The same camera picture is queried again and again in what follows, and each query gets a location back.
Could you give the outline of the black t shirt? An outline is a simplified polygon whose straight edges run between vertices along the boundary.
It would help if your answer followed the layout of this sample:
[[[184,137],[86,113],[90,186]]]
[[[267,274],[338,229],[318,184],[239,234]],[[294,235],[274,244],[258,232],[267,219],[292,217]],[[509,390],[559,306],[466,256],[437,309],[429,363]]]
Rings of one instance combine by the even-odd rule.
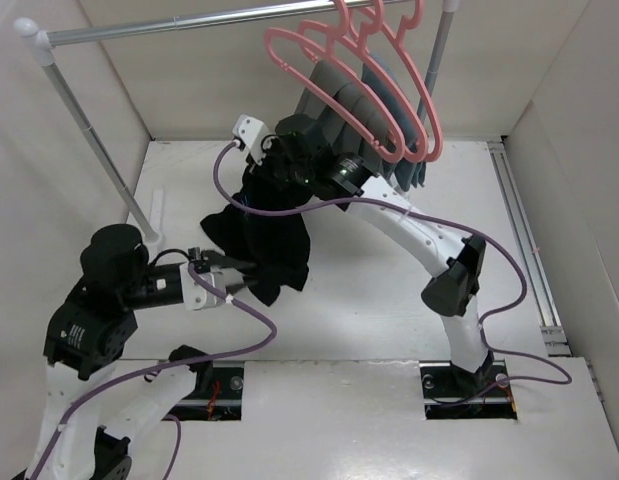
[[[309,200],[296,187],[280,190],[265,179],[245,171],[234,201],[258,210],[294,209]],[[225,255],[250,262],[242,271],[251,293],[272,305],[284,286],[301,291],[308,279],[310,236],[300,214],[266,217],[249,214],[232,204],[200,221],[205,235]]]

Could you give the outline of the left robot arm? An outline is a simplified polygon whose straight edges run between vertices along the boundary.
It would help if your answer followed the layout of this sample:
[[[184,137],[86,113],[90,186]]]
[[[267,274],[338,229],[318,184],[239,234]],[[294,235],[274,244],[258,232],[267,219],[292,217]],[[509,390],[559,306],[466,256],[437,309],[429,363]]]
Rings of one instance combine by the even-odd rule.
[[[138,228],[98,230],[80,255],[82,276],[51,317],[45,336],[46,404],[36,451],[21,479],[125,479],[140,439],[187,396],[217,395],[216,355],[182,345],[168,360],[140,371],[154,378],[147,390],[107,424],[98,395],[133,379],[114,375],[136,313],[182,305],[199,311],[225,304],[238,286],[225,269],[252,263],[213,250],[191,249],[184,262],[161,265]]]

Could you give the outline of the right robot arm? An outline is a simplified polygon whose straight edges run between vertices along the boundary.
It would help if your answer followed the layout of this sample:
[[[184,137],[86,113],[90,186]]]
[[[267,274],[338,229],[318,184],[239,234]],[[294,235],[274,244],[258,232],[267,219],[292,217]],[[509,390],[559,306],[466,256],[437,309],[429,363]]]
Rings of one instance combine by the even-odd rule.
[[[458,235],[427,220],[384,178],[379,156],[350,127],[333,135],[305,114],[281,120],[257,141],[254,158],[282,186],[328,202],[366,221],[413,256],[430,279],[421,298],[438,314],[450,346],[451,381],[462,393],[484,387],[493,355],[481,338],[479,276],[486,250],[478,234]]]

